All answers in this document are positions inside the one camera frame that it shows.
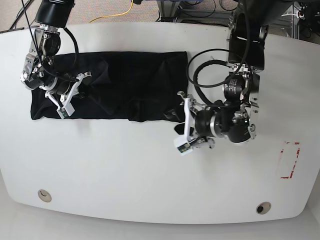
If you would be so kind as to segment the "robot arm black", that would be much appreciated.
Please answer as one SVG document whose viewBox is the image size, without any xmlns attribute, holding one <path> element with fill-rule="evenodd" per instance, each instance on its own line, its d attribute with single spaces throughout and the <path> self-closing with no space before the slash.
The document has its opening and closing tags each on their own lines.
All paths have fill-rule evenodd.
<svg viewBox="0 0 320 240">
<path fill-rule="evenodd" d="M 69 73 L 58 72 L 54 69 L 54 56 L 61 47 L 59 29 L 63 29 L 71 38 L 75 56 L 73 68 L 78 63 L 78 43 L 66 27 L 72 8 L 73 0 L 43 0 L 37 11 L 35 22 L 39 24 L 30 31 L 31 44 L 25 58 L 21 82 L 28 90 L 41 89 L 45 98 L 55 106 L 61 119 L 72 116 L 75 109 L 71 103 L 73 97 L 80 94 L 83 80 L 90 77 L 91 72 Z"/>
<path fill-rule="evenodd" d="M 270 25 L 293 4 L 291 0 L 241 0 L 229 24 L 228 59 L 212 59 L 196 68 L 188 81 L 194 86 L 200 100 L 179 91 L 185 120 L 183 131 L 174 145 L 181 155 L 195 148 L 213 148 L 215 140 L 226 138 L 242 144 L 255 139 L 259 105 L 259 73 L 265 68 L 265 41 Z M 229 68 L 228 76 L 218 85 L 224 100 L 210 101 L 199 83 L 200 72 L 209 66 Z"/>
</svg>

